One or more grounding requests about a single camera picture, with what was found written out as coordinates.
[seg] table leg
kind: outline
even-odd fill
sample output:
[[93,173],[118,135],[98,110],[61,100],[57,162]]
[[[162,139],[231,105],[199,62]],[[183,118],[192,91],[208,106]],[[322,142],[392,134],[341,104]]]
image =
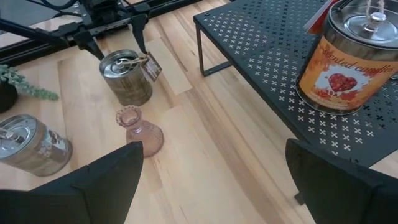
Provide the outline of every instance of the table leg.
[[200,28],[198,27],[198,25],[196,25],[197,27],[197,42],[198,42],[198,54],[199,54],[199,67],[200,67],[200,72],[203,76],[208,76],[211,75],[215,72],[218,72],[224,68],[227,68],[229,66],[231,66],[231,62],[224,62],[221,63],[219,65],[214,66],[213,68],[209,68],[208,70],[204,69],[203,66],[203,50],[201,47],[201,34],[200,34]]
[[296,199],[296,201],[298,202],[299,205],[304,205],[305,204],[302,194],[297,193],[296,195],[294,195],[294,198]]

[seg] black metal table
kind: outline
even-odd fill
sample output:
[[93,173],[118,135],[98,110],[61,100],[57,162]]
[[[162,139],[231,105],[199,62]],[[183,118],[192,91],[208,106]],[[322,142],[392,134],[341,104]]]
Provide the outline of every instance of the black metal table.
[[[300,140],[369,167],[397,149],[398,83],[386,83],[348,116],[313,110],[295,89],[315,40],[303,25],[324,2],[241,0],[196,15],[201,71],[233,65]],[[204,70],[201,31],[228,62]]]

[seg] red heart label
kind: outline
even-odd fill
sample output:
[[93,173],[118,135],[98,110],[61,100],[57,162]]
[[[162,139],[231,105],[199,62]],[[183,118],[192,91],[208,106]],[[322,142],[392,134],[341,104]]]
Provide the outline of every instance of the red heart label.
[[354,88],[358,82],[353,77],[345,77],[341,73],[334,73],[329,77],[331,89],[335,92],[346,91]]

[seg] glass vase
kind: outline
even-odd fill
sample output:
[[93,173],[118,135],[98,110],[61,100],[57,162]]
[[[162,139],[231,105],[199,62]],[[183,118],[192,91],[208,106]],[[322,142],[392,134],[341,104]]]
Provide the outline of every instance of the glass vase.
[[149,121],[142,119],[141,110],[137,106],[125,106],[116,114],[116,122],[126,128],[126,142],[142,141],[144,158],[153,156],[163,146],[162,130]]

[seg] paper tag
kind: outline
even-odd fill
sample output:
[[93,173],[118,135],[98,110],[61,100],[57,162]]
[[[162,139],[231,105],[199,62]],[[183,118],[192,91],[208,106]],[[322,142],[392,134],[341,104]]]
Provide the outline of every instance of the paper tag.
[[338,0],[328,0],[318,11],[311,17],[311,19],[304,25],[304,29],[309,34],[321,34],[323,21],[328,15],[330,7]]
[[156,59],[150,52],[148,52],[145,57],[148,60],[141,64],[141,68],[146,73],[146,77],[149,77],[153,82],[155,82],[162,72],[162,67],[157,63]]

